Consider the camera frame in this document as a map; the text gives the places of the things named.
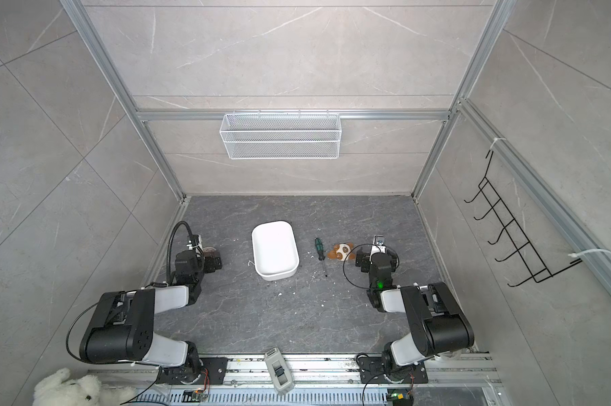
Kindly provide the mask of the green handled screwdriver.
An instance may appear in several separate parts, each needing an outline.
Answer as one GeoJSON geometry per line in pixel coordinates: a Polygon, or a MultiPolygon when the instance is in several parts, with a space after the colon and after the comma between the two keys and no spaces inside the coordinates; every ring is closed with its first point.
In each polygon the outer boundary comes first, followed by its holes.
{"type": "Polygon", "coordinates": [[[329,275],[327,274],[327,267],[326,267],[326,252],[324,250],[324,246],[322,243],[322,240],[320,238],[315,238],[315,247],[317,250],[317,258],[321,264],[322,270],[324,272],[324,277],[328,277],[329,275]]]}

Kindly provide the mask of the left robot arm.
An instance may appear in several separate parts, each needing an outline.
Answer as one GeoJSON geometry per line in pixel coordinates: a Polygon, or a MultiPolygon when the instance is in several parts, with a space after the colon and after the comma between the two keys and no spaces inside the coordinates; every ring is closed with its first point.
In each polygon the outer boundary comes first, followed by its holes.
{"type": "Polygon", "coordinates": [[[91,365],[156,366],[158,381],[169,385],[222,384],[226,358],[203,359],[195,343],[154,331],[156,315],[195,304],[205,275],[221,268],[220,254],[212,247],[184,250],[175,257],[171,285],[103,294],[80,341],[80,360],[91,365]]]}

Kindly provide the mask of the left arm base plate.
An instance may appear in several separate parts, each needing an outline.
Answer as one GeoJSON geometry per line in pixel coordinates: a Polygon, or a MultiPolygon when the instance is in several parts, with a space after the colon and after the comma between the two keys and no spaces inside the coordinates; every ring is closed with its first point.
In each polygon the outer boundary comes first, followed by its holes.
{"type": "Polygon", "coordinates": [[[222,385],[226,375],[229,359],[225,357],[200,358],[192,365],[187,360],[185,365],[172,368],[161,368],[157,384],[167,385],[222,385]]]}

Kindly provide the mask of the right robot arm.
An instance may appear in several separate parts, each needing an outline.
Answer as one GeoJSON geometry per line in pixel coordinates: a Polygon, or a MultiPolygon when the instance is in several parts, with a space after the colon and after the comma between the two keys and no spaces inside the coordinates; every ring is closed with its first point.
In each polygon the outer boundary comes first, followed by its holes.
{"type": "Polygon", "coordinates": [[[358,250],[353,257],[368,275],[365,290],[371,306],[381,313],[404,314],[409,328],[403,338],[387,343],[378,358],[356,357],[361,371],[370,375],[367,382],[418,382],[415,374],[426,360],[474,345],[471,323],[447,284],[395,285],[393,274],[400,259],[384,245],[358,250]]]}

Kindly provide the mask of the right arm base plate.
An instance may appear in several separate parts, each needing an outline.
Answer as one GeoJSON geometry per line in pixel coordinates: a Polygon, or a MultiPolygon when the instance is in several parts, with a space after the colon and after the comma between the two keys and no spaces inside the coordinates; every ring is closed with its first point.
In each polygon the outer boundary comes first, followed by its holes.
{"type": "Polygon", "coordinates": [[[423,363],[407,366],[389,364],[382,357],[360,353],[355,357],[362,384],[427,384],[423,363]]]}

